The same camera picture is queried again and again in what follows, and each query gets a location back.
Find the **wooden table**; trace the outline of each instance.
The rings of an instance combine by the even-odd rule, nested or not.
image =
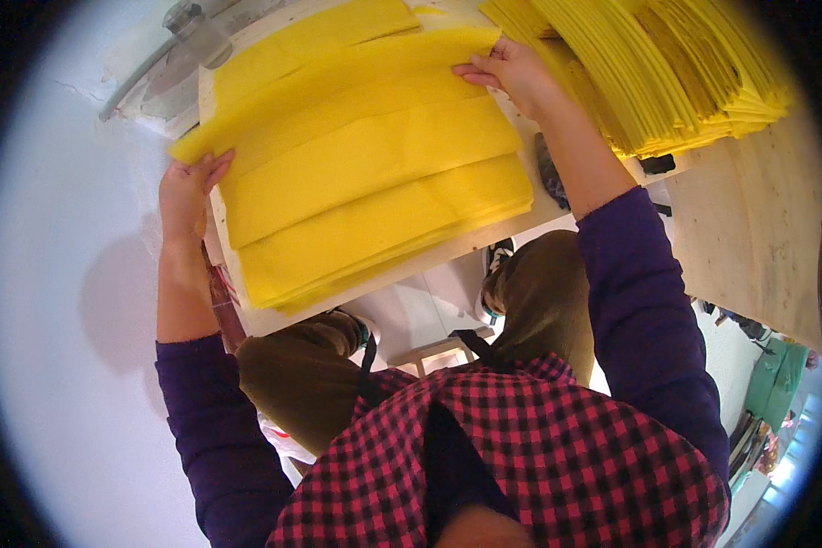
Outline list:
[[[344,1],[298,0],[276,10],[231,38],[234,54],[294,21]],[[412,8],[427,5],[447,13],[418,16],[428,30],[493,25],[478,12],[477,0],[406,0],[406,4]],[[208,253],[214,263],[226,267],[234,281],[240,301],[236,308],[247,334],[261,336],[277,331],[569,215],[548,196],[540,182],[532,147],[536,124],[521,116],[503,93],[496,92],[495,96],[524,143],[521,158],[533,183],[532,210],[430,248],[293,316],[252,307],[243,288],[237,254],[228,244],[225,206],[215,190],[211,194],[213,218],[206,240]],[[200,120],[205,122],[214,115],[216,100],[213,73],[203,68],[199,71],[199,105]],[[675,253],[685,269],[690,295],[768,324],[812,348],[821,344],[815,273],[822,219],[822,151],[816,149],[817,143],[809,116],[801,110],[761,134],[740,141],[722,139],[711,147],[680,155],[676,170],[668,174],[646,176],[636,159],[624,162],[640,184],[667,179],[678,239]],[[815,192],[809,192],[810,184]]]

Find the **black strap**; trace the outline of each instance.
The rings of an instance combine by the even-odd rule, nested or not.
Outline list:
[[[511,374],[513,367],[510,364],[496,359],[493,348],[487,344],[473,329],[457,329],[450,334],[452,337],[460,337],[463,344],[469,350],[478,355],[481,363],[490,367],[496,373]]]
[[[459,337],[463,344],[469,350],[478,355],[481,363],[490,367],[496,373],[512,374],[514,369],[510,363],[499,361],[496,359],[496,353],[493,348],[487,344],[473,329],[457,329],[450,333],[451,337]],[[369,375],[372,372],[372,364],[374,357],[378,353],[378,343],[374,340],[374,335],[369,335],[368,341],[365,343],[365,356],[362,358],[362,371],[359,372],[359,395],[372,408],[378,407],[384,402],[386,397],[380,386],[372,382],[372,377]]]
[[[378,342],[374,340],[374,335],[369,333],[368,340],[365,342],[365,356],[362,358],[362,371],[359,372],[359,395],[372,408],[378,407],[386,399],[383,391],[372,382],[372,377],[369,375],[377,354]]]

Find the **olive green pants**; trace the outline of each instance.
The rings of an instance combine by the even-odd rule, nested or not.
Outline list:
[[[593,334],[588,284],[576,233],[548,232],[521,247],[484,282],[490,310],[504,314],[493,342],[499,358],[556,353],[583,386],[591,379]],[[348,359],[361,343],[344,313],[318,314],[237,349],[241,389],[264,415],[314,455],[351,421],[359,366]]]

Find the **sneaker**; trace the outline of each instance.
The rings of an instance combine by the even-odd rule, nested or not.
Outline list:
[[[362,333],[362,344],[359,345],[359,348],[364,348],[368,345],[369,337],[374,337],[374,343],[376,345],[380,344],[380,327],[374,322],[373,319],[351,314],[340,306],[336,306],[334,309],[329,311],[329,313],[331,312],[340,312],[341,314],[350,316],[354,321],[356,321],[359,326],[359,330]]]
[[[504,262],[509,260],[515,254],[515,239],[507,237],[487,247],[484,253],[484,278],[496,272]],[[487,308],[484,304],[483,289],[478,292],[478,298],[475,299],[475,317],[487,325],[496,325],[496,322],[502,318],[502,314],[497,314]]]

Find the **red checkered shirt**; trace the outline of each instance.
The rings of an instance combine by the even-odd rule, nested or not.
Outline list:
[[[433,401],[462,425],[538,545],[712,545],[728,517],[722,480],[684,438],[579,386],[555,355],[478,363],[423,380],[372,374],[388,395],[357,401],[280,514],[270,546],[425,546],[423,428]]]

